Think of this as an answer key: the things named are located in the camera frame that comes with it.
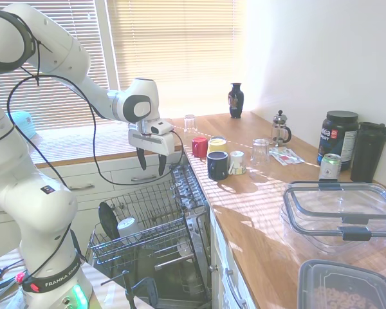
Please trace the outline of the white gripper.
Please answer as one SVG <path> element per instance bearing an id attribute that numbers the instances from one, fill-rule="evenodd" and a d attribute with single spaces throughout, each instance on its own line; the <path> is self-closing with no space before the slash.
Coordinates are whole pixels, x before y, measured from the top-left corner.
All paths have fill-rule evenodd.
<path id="1" fill-rule="evenodd" d="M 164 174 L 167 156 L 174 153 L 174 137 L 172 133 L 165 133 L 164 135 L 141 134 L 135 124 L 128 125 L 128 141 L 136 147 L 136 154 L 143 171 L 147 168 L 147 162 L 145 159 L 145 150 L 152 153 L 157 153 L 159 159 L 158 174 L 162 176 Z"/>

